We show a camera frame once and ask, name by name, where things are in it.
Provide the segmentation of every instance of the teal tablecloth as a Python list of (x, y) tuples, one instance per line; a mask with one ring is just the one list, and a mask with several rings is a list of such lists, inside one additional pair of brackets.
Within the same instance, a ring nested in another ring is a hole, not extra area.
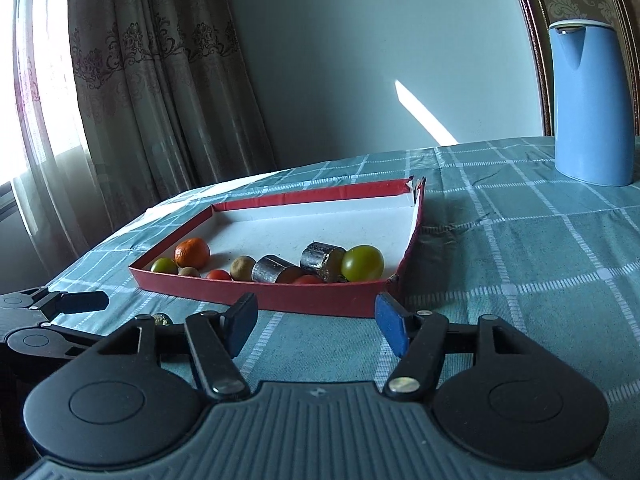
[[(550, 137), (371, 154), (282, 171), (210, 196), (183, 193), (108, 238), (50, 283), (101, 288), (104, 312), (56, 322), (107, 334), (138, 313), (175, 322), (210, 308), (136, 288), (127, 265), (205, 204), (354, 182), (426, 178), (406, 306), (452, 322), (497, 314), (603, 391), (610, 424), (596, 463), (615, 479), (640, 476), (640, 186), (588, 186), (554, 169)], [(260, 380), (375, 380), (397, 362), (373, 320), (261, 312), (236, 364)], [(447, 357), (444, 377), (470, 366)], [(183, 376), (180, 364), (167, 364)]]

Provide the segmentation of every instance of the white lid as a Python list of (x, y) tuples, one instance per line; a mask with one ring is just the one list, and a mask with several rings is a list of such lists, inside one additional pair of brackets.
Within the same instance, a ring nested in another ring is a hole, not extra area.
[(609, 25), (609, 23), (605, 23), (605, 22), (597, 22), (596, 20), (574, 19), (574, 20), (560, 20), (559, 22), (553, 22), (551, 25), (549, 25), (549, 30), (551, 30), (552, 28), (559, 28), (559, 27), (588, 27), (588, 26), (613, 28), (613, 25)]

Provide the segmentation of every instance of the small round stone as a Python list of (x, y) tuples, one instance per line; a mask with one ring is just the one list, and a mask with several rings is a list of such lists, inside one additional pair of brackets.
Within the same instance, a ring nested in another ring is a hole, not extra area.
[(153, 314), (154, 317), (154, 321), (156, 323), (156, 325), (172, 325), (174, 324), (173, 321), (171, 321), (171, 318), (169, 316), (167, 316), (167, 314), (165, 314), (164, 312), (159, 312), (158, 314)]

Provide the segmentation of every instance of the light patch on wall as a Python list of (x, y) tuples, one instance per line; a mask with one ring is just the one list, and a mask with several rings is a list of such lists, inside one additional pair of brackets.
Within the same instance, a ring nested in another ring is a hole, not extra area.
[(396, 93), (400, 104), (409, 110), (409, 113), (416, 118), (439, 145), (453, 146), (459, 144), (453, 135), (442, 126), (440, 121), (398, 80), (396, 80)]

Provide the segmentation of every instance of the sunlight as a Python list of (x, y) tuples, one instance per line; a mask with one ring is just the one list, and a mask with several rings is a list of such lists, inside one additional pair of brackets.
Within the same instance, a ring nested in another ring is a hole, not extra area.
[(442, 126), (440, 121), (398, 80), (396, 80), (396, 93), (400, 104), (409, 110), (409, 113), (417, 119), (439, 145), (453, 146), (459, 144), (449, 131)]
[[(30, 28), (40, 110), (54, 156), (77, 146), (86, 149), (71, 64), (66, 0), (33, 0)], [(13, 9), (14, 0), (0, 0), (0, 9)], [(0, 184), (28, 170), (14, 87), (13, 12), (0, 12)], [(26, 128), (40, 129), (33, 104), (27, 104)], [(46, 160), (39, 136), (33, 151)]]

